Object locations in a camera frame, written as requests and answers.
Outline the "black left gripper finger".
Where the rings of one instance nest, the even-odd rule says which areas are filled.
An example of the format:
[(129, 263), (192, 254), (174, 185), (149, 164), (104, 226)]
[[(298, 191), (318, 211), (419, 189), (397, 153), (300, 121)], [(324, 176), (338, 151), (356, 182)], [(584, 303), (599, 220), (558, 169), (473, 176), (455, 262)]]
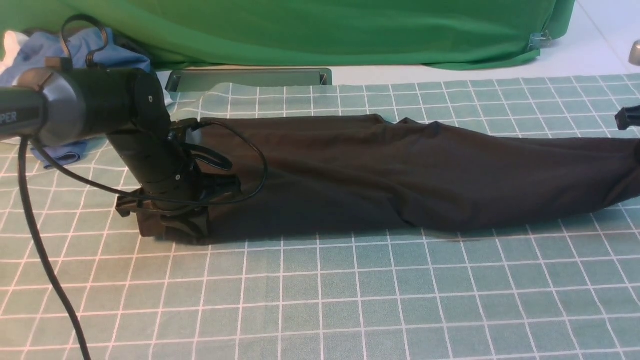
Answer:
[(160, 223), (171, 234), (185, 240), (203, 240), (210, 235), (210, 212), (208, 210), (190, 210), (178, 215), (161, 215)]

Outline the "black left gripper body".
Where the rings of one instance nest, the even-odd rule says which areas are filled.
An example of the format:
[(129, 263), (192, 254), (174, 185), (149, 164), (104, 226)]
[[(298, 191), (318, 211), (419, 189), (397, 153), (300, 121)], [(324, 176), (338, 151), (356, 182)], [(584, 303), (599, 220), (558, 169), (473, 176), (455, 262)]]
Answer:
[(230, 174), (233, 164), (226, 157), (172, 139), (170, 127), (165, 137), (138, 129), (117, 131), (115, 151), (140, 185), (117, 198), (115, 210), (122, 217), (134, 213), (180, 215), (206, 208), (226, 195), (242, 193), (238, 176)]

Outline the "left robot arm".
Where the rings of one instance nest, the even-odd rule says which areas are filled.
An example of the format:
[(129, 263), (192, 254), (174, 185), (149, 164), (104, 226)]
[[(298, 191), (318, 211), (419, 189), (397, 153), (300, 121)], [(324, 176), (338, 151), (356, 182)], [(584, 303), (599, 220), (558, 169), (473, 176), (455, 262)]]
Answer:
[(236, 175), (204, 173), (203, 162), (223, 171), (233, 164), (190, 143), (197, 119), (171, 121), (160, 82), (139, 68), (26, 70), (1, 89), (1, 139), (26, 137), (60, 146), (105, 135), (140, 188), (119, 192), (115, 210), (158, 217), (193, 239), (210, 235), (214, 200), (240, 193)]

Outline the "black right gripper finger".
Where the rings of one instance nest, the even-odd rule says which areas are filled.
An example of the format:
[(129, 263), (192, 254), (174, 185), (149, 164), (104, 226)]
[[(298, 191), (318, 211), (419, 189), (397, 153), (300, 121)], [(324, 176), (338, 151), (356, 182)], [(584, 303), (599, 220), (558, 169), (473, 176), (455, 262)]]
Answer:
[(614, 116), (615, 125), (619, 131), (626, 131), (630, 127), (640, 127), (640, 106), (622, 107)]

